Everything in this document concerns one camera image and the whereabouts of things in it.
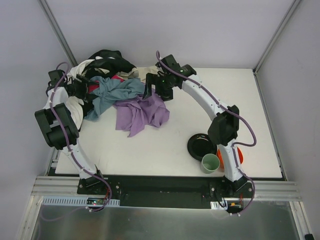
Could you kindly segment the black mesh cloth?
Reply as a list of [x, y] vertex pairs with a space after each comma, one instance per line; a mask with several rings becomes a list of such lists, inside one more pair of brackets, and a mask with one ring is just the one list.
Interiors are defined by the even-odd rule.
[[88, 58], [92, 60], [84, 67], [82, 75], [91, 79], [93, 77], [111, 78], [117, 74], [129, 76], [137, 71], [137, 68], [122, 57], [119, 50], [102, 49]]

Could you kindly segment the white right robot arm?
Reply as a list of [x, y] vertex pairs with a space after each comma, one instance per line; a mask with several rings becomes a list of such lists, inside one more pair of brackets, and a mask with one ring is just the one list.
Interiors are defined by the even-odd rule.
[[156, 74], [146, 75], [143, 98], [156, 93], [163, 101], [174, 98], [173, 88], [189, 94], [208, 114], [211, 125], [207, 131], [210, 141], [217, 145], [224, 164], [224, 177], [233, 185], [243, 182], [244, 176], [235, 146], [239, 130], [239, 109], [236, 105], [225, 107], [202, 83], [197, 72], [190, 66], [180, 66], [173, 55], [164, 58], [156, 51], [159, 69]]

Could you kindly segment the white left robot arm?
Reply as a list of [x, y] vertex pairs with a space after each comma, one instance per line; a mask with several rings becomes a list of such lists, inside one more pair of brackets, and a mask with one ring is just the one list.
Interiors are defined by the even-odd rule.
[[79, 127], [72, 117], [67, 101], [71, 97], [91, 103], [96, 97], [89, 93], [90, 80], [79, 74], [68, 83], [67, 74], [61, 69], [48, 73], [47, 103], [34, 113], [42, 135], [49, 145], [61, 151], [79, 173], [79, 187], [96, 186], [102, 182], [102, 173], [86, 156], [79, 143]]

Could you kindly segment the lilac cloth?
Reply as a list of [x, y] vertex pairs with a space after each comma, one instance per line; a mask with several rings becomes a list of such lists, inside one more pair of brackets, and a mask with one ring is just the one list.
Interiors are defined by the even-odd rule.
[[145, 129], [145, 126], [159, 128], [170, 118], [170, 111], [164, 101], [157, 95], [143, 99], [141, 95], [135, 98], [116, 101], [115, 129], [129, 132], [134, 137]]

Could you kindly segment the blue-grey cloth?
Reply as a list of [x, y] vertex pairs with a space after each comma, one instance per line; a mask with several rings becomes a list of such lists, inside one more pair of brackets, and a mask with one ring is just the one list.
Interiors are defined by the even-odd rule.
[[96, 98], [91, 101], [93, 107], [84, 117], [88, 121], [96, 121], [115, 102], [134, 99], [145, 91], [145, 84], [139, 78], [129, 78], [121, 81], [120, 79], [94, 76], [90, 81], [99, 83], [99, 87], [90, 92]]

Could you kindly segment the white cloth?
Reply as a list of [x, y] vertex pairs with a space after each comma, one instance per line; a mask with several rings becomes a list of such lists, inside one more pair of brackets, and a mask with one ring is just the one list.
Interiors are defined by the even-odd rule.
[[[99, 60], [101, 57], [94, 57], [93, 59], [87, 59], [81, 62], [79, 65], [72, 67], [71, 70], [67, 73], [67, 78], [69, 80], [75, 80], [77, 74], [90, 79], [89, 74], [85, 68], [95, 60]], [[66, 101], [66, 107], [70, 111], [70, 115], [72, 120], [74, 121], [78, 130], [80, 130], [83, 119], [84, 119], [84, 112], [83, 106], [84, 101], [76, 96], [70, 96]]]

